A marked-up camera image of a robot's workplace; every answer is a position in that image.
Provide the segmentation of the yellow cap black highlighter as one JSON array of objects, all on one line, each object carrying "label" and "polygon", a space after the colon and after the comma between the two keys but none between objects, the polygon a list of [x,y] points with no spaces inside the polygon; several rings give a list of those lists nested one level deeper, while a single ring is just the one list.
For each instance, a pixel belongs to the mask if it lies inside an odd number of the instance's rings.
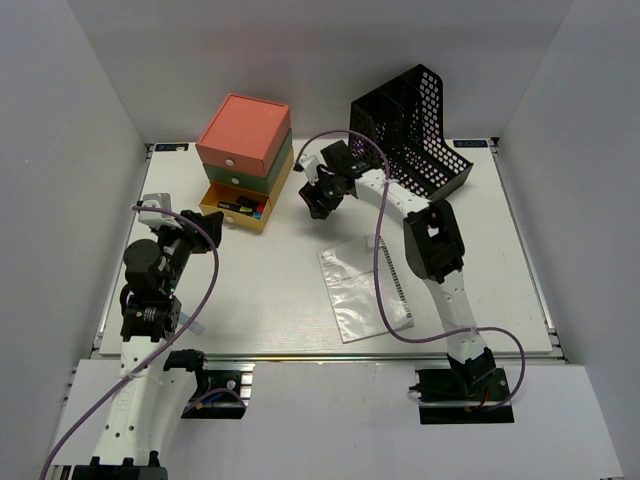
[{"label": "yellow cap black highlighter", "polygon": [[254,210],[250,207],[246,207],[237,203],[229,203],[229,202],[223,202],[223,201],[219,201],[217,203],[217,207],[221,209],[233,211],[233,212],[238,212],[244,215],[252,215],[254,212]]}]

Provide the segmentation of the yellow bottom drawer box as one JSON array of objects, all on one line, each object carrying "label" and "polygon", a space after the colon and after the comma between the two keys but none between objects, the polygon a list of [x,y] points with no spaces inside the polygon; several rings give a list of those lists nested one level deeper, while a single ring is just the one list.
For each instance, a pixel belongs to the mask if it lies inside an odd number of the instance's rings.
[{"label": "yellow bottom drawer box", "polygon": [[261,233],[292,170],[294,150],[277,154],[265,177],[205,165],[210,185],[199,207],[203,214],[221,211],[230,226]]}]

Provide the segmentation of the green drawer box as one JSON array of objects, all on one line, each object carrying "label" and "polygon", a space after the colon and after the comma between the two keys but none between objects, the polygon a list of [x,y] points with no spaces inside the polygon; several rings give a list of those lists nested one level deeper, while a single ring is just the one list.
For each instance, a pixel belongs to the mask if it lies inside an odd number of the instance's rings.
[{"label": "green drawer box", "polygon": [[264,195],[269,195],[272,191],[280,171],[292,148],[292,130],[287,131],[287,135],[282,141],[274,161],[264,177],[236,172],[222,167],[202,164],[206,176],[210,182],[220,183],[231,187],[241,188]]}]

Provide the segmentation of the orange cap black highlighter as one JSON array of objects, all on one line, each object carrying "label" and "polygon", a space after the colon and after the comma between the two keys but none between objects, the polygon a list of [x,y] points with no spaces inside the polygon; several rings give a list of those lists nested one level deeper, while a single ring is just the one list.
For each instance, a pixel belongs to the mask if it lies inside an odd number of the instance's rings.
[{"label": "orange cap black highlighter", "polygon": [[236,199],[236,202],[239,205],[241,205],[243,207],[250,208],[250,209],[256,209],[260,205],[260,203],[258,201],[255,201],[255,200],[253,200],[251,198],[248,198],[246,196],[238,196],[237,199]]}]

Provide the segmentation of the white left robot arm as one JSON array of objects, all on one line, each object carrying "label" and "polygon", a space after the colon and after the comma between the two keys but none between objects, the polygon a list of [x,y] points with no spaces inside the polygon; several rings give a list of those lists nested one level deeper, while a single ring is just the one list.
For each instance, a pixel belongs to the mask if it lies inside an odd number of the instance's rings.
[{"label": "white left robot arm", "polygon": [[224,216],[136,209],[155,237],[125,249],[118,387],[107,396],[109,412],[91,460],[74,467],[74,479],[167,478],[162,461],[182,411],[211,387],[203,353],[172,347],[182,329],[176,290],[192,255],[217,251]]}]

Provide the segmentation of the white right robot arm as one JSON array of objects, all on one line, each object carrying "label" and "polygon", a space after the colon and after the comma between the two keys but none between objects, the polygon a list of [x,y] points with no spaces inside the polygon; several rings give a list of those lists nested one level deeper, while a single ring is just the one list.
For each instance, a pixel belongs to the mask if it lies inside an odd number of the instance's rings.
[{"label": "white right robot arm", "polygon": [[425,284],[436,305],[447,344],[453,390],[472,399],[484,391],[495,369],[493,353],[477,329],[463,278],[464,243],[454,211],[445,200],[413,194],[391,177],[385,155],[371,164],[353,156],[343,141],[322,151],[323,159],[300,153],[294,170],[307,183],[299,195],[314,219],[326,219],[346,196],[379,208],[374,246],[380,243],[386,217],[403,230],[406,262]]}]

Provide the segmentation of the Canon safety instructions booklet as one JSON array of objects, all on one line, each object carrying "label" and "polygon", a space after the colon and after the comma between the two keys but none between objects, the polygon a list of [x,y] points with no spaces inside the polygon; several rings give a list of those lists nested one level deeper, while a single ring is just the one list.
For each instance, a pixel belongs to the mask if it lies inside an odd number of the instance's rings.
[{"label": "Canon safety instructions booklet", "polygon": [[389,250],[374,248],[372,234],[317,254],[337,328],[344,344],[386,334],[376,300],[373,261],[378,261],[381,298],[389,325],[404,330],[414,325]]}]

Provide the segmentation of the pink top drawer box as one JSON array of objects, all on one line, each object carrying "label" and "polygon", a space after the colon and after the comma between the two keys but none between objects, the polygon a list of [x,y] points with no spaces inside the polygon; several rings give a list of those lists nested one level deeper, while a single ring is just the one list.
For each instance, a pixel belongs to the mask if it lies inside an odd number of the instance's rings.
[{"label": "pink top drawer box", "polygon": [[287,105],[229,94],[196,150],[203,164],[264,177],[290,127]]}]

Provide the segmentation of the pastel blue highlighter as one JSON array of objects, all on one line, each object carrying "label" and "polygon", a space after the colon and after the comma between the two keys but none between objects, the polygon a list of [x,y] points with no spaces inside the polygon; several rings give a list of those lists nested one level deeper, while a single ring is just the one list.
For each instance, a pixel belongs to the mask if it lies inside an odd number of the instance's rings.
[{"label": "pastel blue highlighter", "polygon": [[197,320],[190,321],[190,316],[185,312],[181,312],[178,318],[178,323],[182,326],[187,325],[188,330],[195,335],[201,335],[204,331],[204,327]]}]

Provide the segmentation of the black mesh file organizer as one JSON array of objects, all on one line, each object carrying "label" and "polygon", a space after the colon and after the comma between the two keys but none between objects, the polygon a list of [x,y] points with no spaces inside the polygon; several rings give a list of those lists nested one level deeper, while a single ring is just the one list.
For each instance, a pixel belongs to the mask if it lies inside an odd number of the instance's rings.
[{"label": "black mesh file organizer", "polygon": [[461,187],[473,164],[444,138],[441,77],[422,64],[351,102],[349,129],[373,140],[391,177],[412,193],[441,200]]}]

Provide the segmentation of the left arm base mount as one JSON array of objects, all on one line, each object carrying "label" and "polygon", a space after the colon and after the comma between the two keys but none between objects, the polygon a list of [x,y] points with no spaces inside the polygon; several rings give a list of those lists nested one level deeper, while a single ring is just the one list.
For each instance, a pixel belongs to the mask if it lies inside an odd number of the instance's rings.
[{"label": "left arm base mount", "polygon": [[253,366],[211,364],[203,370],[203,380],[188,400],[182,419],[240,420],[249,405]]}]

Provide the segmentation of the aluminium front rail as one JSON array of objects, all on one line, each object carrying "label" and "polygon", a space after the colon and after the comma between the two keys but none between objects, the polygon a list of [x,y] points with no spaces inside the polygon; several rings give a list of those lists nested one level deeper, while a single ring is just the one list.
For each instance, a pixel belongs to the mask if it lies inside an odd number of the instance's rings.
[{"label": "aluminium front rail", "polygon": [[[401,353],[401,354],[205,354],[208,361],[211,362],[287,362],[287,361],[444,361],[447,359],[445,354],[428,354],[428,353]],[[116,360],[119,354],[100,354],[97,350],[89,357],[92,360]],[[496,360],[514,361],[520,358],[518,355],[494,354]],[[529,361],[566,361],[566,357],[560,347],[554,346],[552,351],[547,354],[526,354]]]}]

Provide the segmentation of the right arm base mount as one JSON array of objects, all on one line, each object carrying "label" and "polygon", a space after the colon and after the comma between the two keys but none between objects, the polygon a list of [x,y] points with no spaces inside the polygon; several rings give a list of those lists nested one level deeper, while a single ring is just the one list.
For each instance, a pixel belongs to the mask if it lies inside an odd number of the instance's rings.
[{"label": "right arm base mount", "polygon": [[417,397],[421,425],[512,424],[515,422],[505,371],[498,368],[466,391],[452,370],[420,369],[409,392]]}]

